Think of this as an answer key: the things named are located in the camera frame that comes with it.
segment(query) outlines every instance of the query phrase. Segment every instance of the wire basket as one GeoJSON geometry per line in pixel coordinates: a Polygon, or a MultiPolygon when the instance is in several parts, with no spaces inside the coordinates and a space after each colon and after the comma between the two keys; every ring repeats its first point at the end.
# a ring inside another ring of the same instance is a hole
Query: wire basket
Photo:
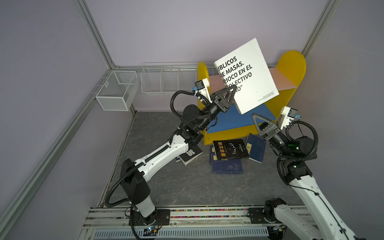
{"type": "Polygon", "coordinates": [[[112,71],[96,99],[105,111],[129,111],[138,87],[135,71],[112,71]]]}
{"type": "MultiPolygon", "coordinates": [[[[215,68],[208,68],[208,74],[218,74],[215,68]]],[[[143,68],[141,91],[144,94],[173,94],[178,90],[190,91],[197,81],[196,67],[143,68]]]]}

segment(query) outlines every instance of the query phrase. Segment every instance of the large white book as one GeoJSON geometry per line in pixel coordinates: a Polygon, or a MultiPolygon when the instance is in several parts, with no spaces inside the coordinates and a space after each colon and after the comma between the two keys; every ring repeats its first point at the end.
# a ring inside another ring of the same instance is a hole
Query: large white book
{"type": "Polygon", "coordinates": [[[234,100],[241,114],[279,95],[256,38],[214,65],[227,87],[236,84],[234,100]]]}

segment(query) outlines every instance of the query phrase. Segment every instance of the white wire basket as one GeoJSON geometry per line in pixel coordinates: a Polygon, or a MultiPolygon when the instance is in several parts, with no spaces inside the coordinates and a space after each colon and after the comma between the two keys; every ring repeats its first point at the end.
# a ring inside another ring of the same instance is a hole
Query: white wire basket
{"type": "MultiPolygon", "coordinates": [[[[209,75],[218,74],[208,68],[209,75]]],[[[197,81],[196,67],[143,68],[141,73],[141,91],[144,94],[173,94],[178,90],[190,91],[197,81]]]]}
{"type": "Polygon", "coordinates": [[[139,87],[135,71],[112,71],[96,95],[105,111],[129,111],[139,87]]]}

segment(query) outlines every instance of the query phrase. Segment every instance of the marble surface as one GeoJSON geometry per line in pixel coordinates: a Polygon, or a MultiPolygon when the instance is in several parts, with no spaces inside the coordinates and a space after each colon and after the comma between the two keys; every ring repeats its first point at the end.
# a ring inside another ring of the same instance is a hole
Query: marble surface
{"type": "MultiPolygon", "coordinates": [[[[124,160],[136,160],[164,144],[179,123],[171,112],[138,112],[112,183],[118,180],[124,160]]],[[[199,147],[203,154],[190,164],[185,166],[172,160],[148,182],[156,206],[264,205],[266,200],[276,197],[289,205],[303,204],[296,192],[280,179],[277,157],[269,146],[262,164],[242,159],[243,174],[212,174],[209,145],[204,146],[201,141],[199,147]]],[[[110,202],[122,198],[126,195],[119,186],[110,202]]]]}

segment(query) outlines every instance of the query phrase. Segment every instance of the blue shelf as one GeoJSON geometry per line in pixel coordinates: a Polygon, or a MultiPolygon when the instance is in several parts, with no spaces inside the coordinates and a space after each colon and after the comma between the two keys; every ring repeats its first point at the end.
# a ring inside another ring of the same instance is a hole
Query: blue shelf
{"type": "MultiPolygon", "coordinates": [[[[233,105],[228,109],[226,113],[219,113],[217,115],[217,125],[208,129],[207,133],[220,132],[228,129],[254,125],[252,120],[252,113],[260,114],[273,121],[276,120],[276,117],[264,103],[243,115],[241,115],[237,111],[236,106],[233,105]]],[[[212,121],[208,127],[212,126],[213,124],[215,124],[215,121],[212,121]]]]}

